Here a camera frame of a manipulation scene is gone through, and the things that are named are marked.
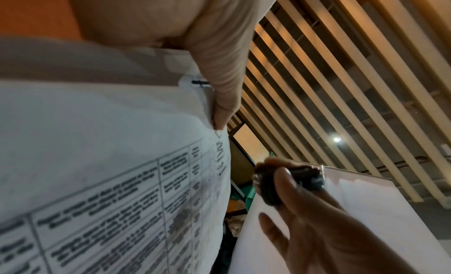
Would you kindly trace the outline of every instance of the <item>paper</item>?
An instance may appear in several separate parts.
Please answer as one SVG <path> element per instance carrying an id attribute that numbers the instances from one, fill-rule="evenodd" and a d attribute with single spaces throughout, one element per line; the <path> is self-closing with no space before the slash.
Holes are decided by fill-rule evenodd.
<path id="1" fill-rule="evenodd" d="M 449 273 L 451 258 L 391 181 L 325 167 L 325 189 L 418 273 Z M 256 195 L 235 245 L 229 274 L 289 274 L 285 261 L 261 231 L 261 212 L 289 237 L 277 211 Z"/>
<path id="2" fill-rule="evenodd" d="M 0 81 L 0 274 L 209 273 L 230 195 L 212 96 Z"/>

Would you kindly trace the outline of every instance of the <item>hand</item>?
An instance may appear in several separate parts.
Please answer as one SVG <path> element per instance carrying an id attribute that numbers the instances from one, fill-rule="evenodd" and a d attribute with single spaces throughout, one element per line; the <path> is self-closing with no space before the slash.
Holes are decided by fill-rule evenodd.
<path id="1" fill-rule="evenodd" d="M 270 157 L 263 164 L 281 166 L 274 183 L 283 204 L 276 209 L 290 237 L 264 213 L 260 226 L 292 274 L 417 273 L 326 191 L 312 193 L 296 185 L 286 167 L 300 163 Z M 258 182 L 254 186 L 260 193 Z"/>

